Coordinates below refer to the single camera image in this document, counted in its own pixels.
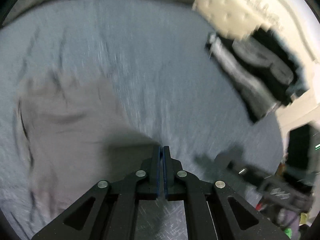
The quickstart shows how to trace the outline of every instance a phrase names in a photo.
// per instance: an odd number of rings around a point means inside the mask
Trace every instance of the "blue-gray fabric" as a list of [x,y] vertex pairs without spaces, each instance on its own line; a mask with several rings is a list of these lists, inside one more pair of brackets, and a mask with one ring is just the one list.
[[[229,152],[269,172],[282,158],[274,114],[253,124],[204,48],[213,28],[167,0],[57,0],[0,31],[0,208],[22,239],[49,220],[31,212],[28,171],[17,152],[16,90],[22,78],[60,69],[81,83],[110,77],[129,123],[200,179],[223,179],[252,205],[259,196],[213,163]],[[137,239],[187,239],[183,204],[140,205]]]

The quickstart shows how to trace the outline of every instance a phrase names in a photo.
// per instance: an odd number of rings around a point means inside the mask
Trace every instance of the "bright green object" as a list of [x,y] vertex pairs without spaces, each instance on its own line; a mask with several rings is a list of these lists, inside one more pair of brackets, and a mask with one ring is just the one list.
[[291,228],[286,228],[284,233],[291,239],[291,237],[292,237],[292,229]]

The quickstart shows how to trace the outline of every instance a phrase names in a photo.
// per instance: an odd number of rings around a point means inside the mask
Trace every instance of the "black device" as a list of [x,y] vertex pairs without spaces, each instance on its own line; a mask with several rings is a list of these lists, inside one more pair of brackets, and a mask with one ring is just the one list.
[[121,181],[99,181],[32,239],[134,239],[139,200],[159,195],[161,159],[165,198],[184,201],[188,239],[288,239],[225,182],[205,182],[184,171],[181,162],[171,158],[169,147],[155,147],[152,158]]

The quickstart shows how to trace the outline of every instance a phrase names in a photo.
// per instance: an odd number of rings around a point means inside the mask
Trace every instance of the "folded garment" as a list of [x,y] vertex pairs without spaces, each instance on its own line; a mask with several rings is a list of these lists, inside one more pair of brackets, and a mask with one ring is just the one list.
[[52,219],[97,181],[139,169],[153,145],[133,130],[106,78],[80,86],[50,72],[27,80],[19,96],[18,136],[34,208]]
[[307,91],[302,66],[271,30],[240,41],[210,33],[207,48],[257,119]]

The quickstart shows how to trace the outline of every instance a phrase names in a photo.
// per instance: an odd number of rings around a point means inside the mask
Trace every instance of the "triangular cutout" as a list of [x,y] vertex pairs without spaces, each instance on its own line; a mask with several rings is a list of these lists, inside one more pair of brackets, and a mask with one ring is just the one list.
[[247,230],[259,223],[258,219],[247,211],[234,197],[228,197],[228,202],[241,230]]
[[76,230],[82,230],[95,200],[94,197],[90,197],[76,211],[66,217],[63,223]]

